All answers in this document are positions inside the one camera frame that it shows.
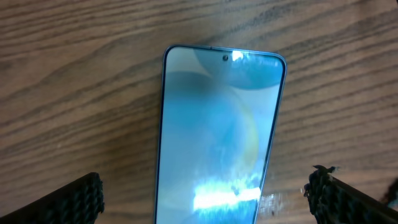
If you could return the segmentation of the blue smartphone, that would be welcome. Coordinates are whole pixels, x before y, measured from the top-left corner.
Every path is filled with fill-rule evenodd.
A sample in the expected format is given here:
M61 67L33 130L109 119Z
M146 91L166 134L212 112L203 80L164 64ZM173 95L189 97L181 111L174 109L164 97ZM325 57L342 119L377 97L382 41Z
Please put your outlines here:
M287 63L275 53L164 53L155 223L255 223Z

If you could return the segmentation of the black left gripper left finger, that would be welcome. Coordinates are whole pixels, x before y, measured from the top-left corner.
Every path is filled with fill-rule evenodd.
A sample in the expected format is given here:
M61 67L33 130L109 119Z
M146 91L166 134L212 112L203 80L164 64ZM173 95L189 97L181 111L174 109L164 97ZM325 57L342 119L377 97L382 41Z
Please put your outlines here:
M1 223L86 224L104 212L103 181L96 172L1 217Z

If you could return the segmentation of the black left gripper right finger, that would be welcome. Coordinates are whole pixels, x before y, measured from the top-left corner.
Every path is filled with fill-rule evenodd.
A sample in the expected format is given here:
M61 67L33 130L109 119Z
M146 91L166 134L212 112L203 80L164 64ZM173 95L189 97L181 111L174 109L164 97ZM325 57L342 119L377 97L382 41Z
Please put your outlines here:
M397 224L397 181L376 200L332 176L335 167L316 165L304 185L318 224Z

